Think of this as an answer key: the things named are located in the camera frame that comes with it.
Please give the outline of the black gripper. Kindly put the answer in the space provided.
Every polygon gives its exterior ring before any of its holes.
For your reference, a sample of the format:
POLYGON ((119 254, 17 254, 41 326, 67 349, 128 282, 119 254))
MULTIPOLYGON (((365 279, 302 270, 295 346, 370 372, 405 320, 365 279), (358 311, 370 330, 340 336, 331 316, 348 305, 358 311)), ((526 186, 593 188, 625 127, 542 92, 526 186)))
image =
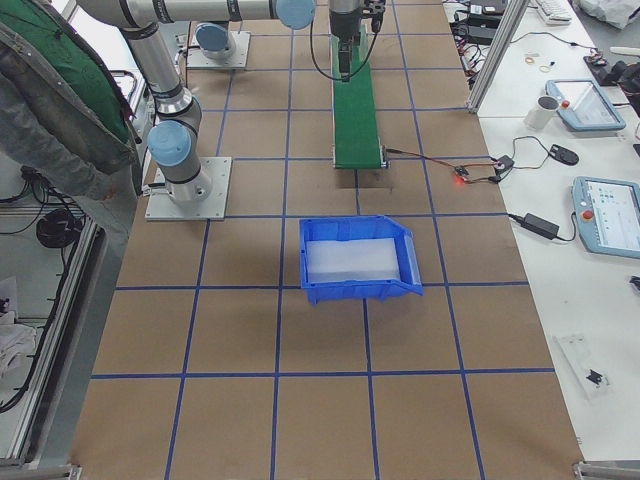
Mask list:
POLYGON ((359 0, 329 0, 329 26, 338 38, 338 71, 340 80, 348 82, 351 76, 351 41, 356 35, 361 18, 359 0))

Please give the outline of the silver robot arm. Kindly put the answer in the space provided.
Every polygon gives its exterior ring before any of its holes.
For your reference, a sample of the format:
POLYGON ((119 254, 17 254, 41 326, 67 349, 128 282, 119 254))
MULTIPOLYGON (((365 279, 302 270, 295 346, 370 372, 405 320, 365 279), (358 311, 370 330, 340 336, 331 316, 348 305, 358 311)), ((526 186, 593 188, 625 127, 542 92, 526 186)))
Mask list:
POLYGON ((203 22, 195 30, 195 38, 205 57, 226 59, 236 51, 236 42, 228 22, 203 22))
POLYGON ((161 23, 205 21, 214 25, 242 20, 278 20, 300 30, 312 24, 314 1, 81 1, 94 19, 118 28, 148 84, 159 123, 147 143, 168 196, 176 203, 202 201, 226 192, 196 152, 202 111, 182 83, 159 32, 161 23))

